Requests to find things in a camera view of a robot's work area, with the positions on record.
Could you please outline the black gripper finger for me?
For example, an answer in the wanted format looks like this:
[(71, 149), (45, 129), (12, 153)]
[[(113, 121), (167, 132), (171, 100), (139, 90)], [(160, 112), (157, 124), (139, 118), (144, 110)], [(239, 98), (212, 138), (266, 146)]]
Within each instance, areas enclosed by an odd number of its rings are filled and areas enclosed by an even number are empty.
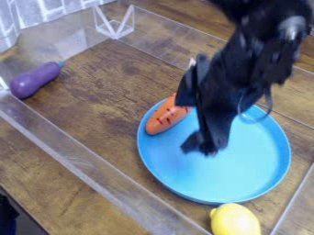
[(183, 153), (193, 151), (204, 155), (215, 155), (228, 145), (228, 131), (195, 131), (180, 145)]

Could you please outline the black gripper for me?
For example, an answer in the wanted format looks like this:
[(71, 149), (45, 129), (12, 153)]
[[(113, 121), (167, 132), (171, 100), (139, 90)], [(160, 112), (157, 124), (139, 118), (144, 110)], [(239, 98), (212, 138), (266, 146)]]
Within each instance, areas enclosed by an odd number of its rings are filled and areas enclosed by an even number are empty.
[(294, 39), (275, 38), (262, 43), (236, 33), (211, 59), (197, 56), (183, 75), (175, 104), (196, 107), (202, 132), (231, 132), (235, 116), (260, 97), (272, 103), (271, 86), (290, 77), (295, 52)]

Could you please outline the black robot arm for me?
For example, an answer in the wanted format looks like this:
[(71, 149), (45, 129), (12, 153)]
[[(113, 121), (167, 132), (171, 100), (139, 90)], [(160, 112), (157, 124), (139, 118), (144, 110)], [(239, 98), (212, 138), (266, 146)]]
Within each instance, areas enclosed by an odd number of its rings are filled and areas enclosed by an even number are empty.
[(212, 57), (196, 56), (183, 75), (175, 104), (196, 109), (199, 129), (181, 144), (184, 153), (215, 154), (228, 145), (231, 123), (259, 99), (271, 106), (271, 87), (291, 76), (308, 35), (308, 0), (208, 0), (235, 26)]

